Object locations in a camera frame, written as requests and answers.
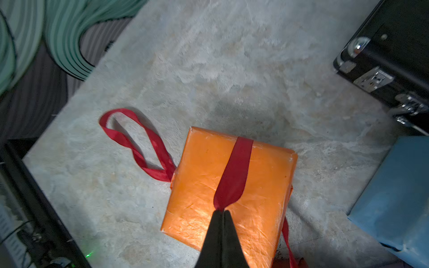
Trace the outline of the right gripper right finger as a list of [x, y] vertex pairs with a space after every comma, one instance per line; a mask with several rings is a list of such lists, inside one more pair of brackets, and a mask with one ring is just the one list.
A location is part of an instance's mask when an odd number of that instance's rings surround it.
[[229, 211], [223, 213], [223, 267], [249, 268]]

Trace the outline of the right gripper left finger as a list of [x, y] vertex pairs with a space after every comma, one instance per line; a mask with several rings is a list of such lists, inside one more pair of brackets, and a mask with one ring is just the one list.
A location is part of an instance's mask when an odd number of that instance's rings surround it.
[[222, 267], [223, 212], [214, 211], [195, 268]]

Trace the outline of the orange gift box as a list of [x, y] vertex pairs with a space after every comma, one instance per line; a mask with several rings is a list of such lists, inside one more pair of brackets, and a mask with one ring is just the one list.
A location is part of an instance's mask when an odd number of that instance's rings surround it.
[[[202, 248], [215, 211], [215, 191], [235, 142], [235, 136], [198, 127], [189, 130], [173, 175], [163, 233], [196, 250]], [[228, 207], [252, 268], [272, 266], [297, 160], [293, 150], [257, 141], [252, 145], [244, 193]]]

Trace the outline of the red gift box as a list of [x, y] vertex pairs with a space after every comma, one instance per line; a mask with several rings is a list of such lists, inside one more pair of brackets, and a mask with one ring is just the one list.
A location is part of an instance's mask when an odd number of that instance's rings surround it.
[[276, 259], [273, 261], [272, 268], [309, 268], [304, 258], [292, 260], [295, 265], [291, 265], [290, 259]]

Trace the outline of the red ribbon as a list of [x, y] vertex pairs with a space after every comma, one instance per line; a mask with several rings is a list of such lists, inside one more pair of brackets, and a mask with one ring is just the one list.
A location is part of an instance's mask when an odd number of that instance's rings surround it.
[[[168, 153], [160, 136], [150, 128], [146, 128], [145, 132], [149, 141], [158, 157], [161, 164], [160, 169], [152, 169], [148, 167], [144, 156], [134, 146], [130, 139], [123, 133], [108, 127], [108, 120], [114, 114], [114, 111], [108, 111], [99, 120], [99, 125], [102, 127], [106, 135], [132, 151], [136, 164], [150, 177], [161, 182], [170, 184], [172, 190], [173, 175], [179, 165], [175, 165]], [[213, 205], [215, 210], [229, 211], [228, 207], [236, 203], [244, 193], [246, 185], [250, 156], [252, 152], [252, 145], [255, 141], [244, 138], [236, 137], [236, 142], [233, 151], [221, 176], [221, 180], [215, 191], [213, 198]], [[284, 217], [283, 226], [280, 231], [280, 239], [288, 239], [288, 223], [286, 220], [286, 213]], [[222, 268], [223, 268], [223, 235], [222, 235]]]

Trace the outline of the blue gift box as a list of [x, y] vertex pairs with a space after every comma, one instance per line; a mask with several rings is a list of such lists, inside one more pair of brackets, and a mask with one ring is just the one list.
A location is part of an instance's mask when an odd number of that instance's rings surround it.
[[414, 268], [429, 265], [429, 138], [400, 137], [348, 215]]

